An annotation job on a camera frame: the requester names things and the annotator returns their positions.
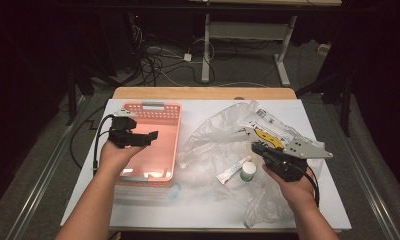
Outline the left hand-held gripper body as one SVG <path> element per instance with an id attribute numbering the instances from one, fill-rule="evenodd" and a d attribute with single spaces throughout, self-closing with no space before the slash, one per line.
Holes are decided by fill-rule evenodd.
<path id="1" fill-rule="evenodd" d="M 127 146 L 149 146 L 152 142 L 152 134 L 133 133 L 137 122 L 134 120 L 134 112 L 121 109 L 112 115 L 112 123 L 109 128 L 108 140 L 119 148 Z"/>

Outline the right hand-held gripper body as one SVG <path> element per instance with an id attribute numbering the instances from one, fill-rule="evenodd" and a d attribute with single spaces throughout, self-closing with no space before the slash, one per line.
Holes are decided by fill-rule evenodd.
<path id="1" fill-rule="evenodd" d="M 264 159 L 265 165 L 286 182 L 299 181 L 306 174 L 308 159 L 333 157 L 323 143 L 304 137 L 296 137 L 282 147 L 266 145 L 269 147 L 269 158 Z"/>

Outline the pink perforated plastic basket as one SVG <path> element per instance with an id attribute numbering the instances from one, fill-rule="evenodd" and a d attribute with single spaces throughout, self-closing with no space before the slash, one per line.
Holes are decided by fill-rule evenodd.
<path id="1" fill-rule="evenodd" d="M 134 134 L 157 131 L 150 146 L 137 153 L 121 172 L 119 185 L 165 187 L 173 185 L 182 106 L 179 103 L 125 102 L 122 108 L 137 122 Z"/>

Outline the small white bottle green label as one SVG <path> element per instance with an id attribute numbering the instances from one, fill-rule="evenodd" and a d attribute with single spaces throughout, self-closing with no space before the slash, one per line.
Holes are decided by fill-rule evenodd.
<path id="1" fill-rule="evenodd" d="M 240 178 L 243 181 L 249 182 L 253 179 L 256 170 L 257 170 L 256 165 L 253 162 L 250 161 L 245 162 L 241 168 Z"/>

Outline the silver ointment tube white cap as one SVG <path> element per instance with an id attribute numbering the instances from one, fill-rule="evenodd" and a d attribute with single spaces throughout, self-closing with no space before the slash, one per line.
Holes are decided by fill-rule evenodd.
<path id="1" fill-rule="evenodd" d="M 232 176 L 237 173 L 243 166 L 245 162 L 249 162 L 252 159 L 251 156 L 247 156 L 239 160 L 236 164 L 231 166 L 229 169 L 223 171 L 222 173 L 216 176 L 217 180 L 222 184 L 226 184 Z"/>

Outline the clear smiley plastic bag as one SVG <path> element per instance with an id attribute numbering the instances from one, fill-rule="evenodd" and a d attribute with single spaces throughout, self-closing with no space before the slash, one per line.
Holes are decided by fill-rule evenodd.
<path id="1" fill-rule="evenodd" d="M 291 219 L 293 214 L 276 181 L 263 170 L 264 158 L 252 151 L 253 143 L 282 147 L 296 137 L 311 140 L 280 121 L 256 101 L 236 103 L 208 118 L 190 135 L 178 152 L 178 164 L 193 188 L 194 200 L 200 201 L 211 196 L 219 202 L 239 202 L 242 207 L 239 219 L 247 228 L 263 222 L 274 223 Z M 241 169 L 224 185 L 217 180 L 218 174 L 247 156 L 252 157 L 250 162 L 257 168 L 251 181 L 240 178 Z M 321 166 L 320 161 L 312 161 L 308 163 L 307 170 Z M 318 206 L 318 174 L 312 172 L 304 176 L 314 188 Z"/>

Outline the person's left hand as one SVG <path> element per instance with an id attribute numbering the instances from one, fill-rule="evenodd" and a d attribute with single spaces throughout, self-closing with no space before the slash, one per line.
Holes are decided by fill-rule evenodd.
<path id="1" fill-rule="evenodd" d="M 142 150 L 143 147 L 137 146 L 118 148 L 114 143 L 106 141 L 101 149 L 98 172 L 118 176 L 130 160 Z"/>

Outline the person's right hand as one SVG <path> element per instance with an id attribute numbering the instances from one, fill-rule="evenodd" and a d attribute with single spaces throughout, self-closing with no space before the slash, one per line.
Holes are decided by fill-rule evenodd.
<path id="1" fill-rule="evenodd" d="M 303 176 L 299 181 L 286 182 L 275 172 L 270 170 L 265 164 L 262 165 L 263 170 L 274 179 L 280 187 L 283 197 L 287 200 L 290 209 L 300 212 L 315 209 L 315 192 L 309 180 Z"/>

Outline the black stand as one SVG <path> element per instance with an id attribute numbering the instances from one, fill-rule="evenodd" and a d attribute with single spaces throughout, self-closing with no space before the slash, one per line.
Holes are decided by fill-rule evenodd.
<path id="1" fill-rule="evenodd" d="M 324 104 L 340 103 L 339 123 L 343 133 L 349 137 L 349 114 L 352 88 L 352 72 L 347 68 L 340 68 L 329 76 L 316 80 L 314 83 L 295 91 L 300 97 L 309 92 L 322 95 Z"/>
<path id="2" fill-rule="evenodd" d="M 77 114 L 77 103 L 76 103 L 76 88 L 74 79 L 74 68 L 70 67 L 67 72 L 67 82 L 68 82 L 68 111 L 69 120 L 67 125 L 70 126 Z"/>

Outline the metal floor rail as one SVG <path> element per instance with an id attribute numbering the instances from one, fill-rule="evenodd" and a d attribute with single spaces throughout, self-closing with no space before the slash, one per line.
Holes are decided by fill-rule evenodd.
<path id="1" fill-rule="evenodd" d="M 340 124 L 340 107 L 320 104 L 308 113 L 317 138 L 334 153 L 327 162 L 352 228 L 343 240 L 400 240 L 400 185 L 350 103 L 349 132 Z"/>
<path id="2" fill-rule="evenodd" d="M 59 141 L 51 152 L 44 169 L 40 173 L 37 182 L 32 188 L 30 195 L 28 196 L 25 204 L 23 205 L 16 221 L 11 227 L 5 240 L 21 240 L 34 213 L 36 212 L 39 203 L 41 202 L 46 189 L 60 163 L 62 152 L 66 145 L 70 142 L 71 135 L 75 132 L 76 125 L 80 121 L 82 114 L 85 112 L 89 105 L 91 98 L 81 96 L 77 102 L 76 110 L 77 113 L 73 117 L 72 121 L 66 124 L 66 127 L 60 136 Z"/>

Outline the white metal desk frame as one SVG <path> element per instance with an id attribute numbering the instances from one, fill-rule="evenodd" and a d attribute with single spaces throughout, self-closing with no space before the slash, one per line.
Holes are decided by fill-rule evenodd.
<path id="1" fill-rule="evenodd" d="M 342 0 L 189 0 L 190 2 L 201 3 L 205 7 L 217 7 L 219 4 L 224 7 L 235 7 L 240 4 L 242 7 L 252 5 L 253 7 L 293 7 L 298 9 L 326 9 L 339 7 Z M 295 28 L 297 14 L 291 14 L 284 23 L 253 23 L 247 20 L 215 20 L 207 13 L 205 15 L 204 42 L 201 82 L 210 83 L 212 77 L 211 61 L 215 54 L 215 48 L 210 42 L 215 39 L 241 39 L 241 40 L 277 40 L 282 42 L 280 52 L 273 55 L 274 64 L 283 86 L 290 86 L 284 58 Z"/>

